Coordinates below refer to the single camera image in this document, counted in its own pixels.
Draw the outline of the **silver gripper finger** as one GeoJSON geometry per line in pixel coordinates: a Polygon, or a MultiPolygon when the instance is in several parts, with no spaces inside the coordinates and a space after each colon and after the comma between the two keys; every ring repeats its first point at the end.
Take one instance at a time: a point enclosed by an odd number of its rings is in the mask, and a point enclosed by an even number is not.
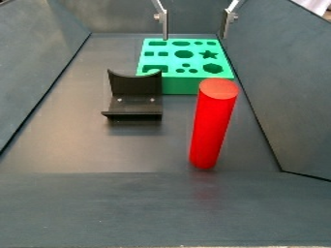
{"type": "Polygon", "coordinates": [[[169,40],[169,12],[165,9],[161,0],[151,0],[157,13],[154,14],[154,19],[162,24],[163,40],[169,40]]]}
{"type": "Polygon", "coordinates": [[[223,38],[229,35],[230,24],[238,19],[238,14],[234,12],[241,0],[233,0],[229,7],[225,9],[225,26],[223,26],[223,38]]]}

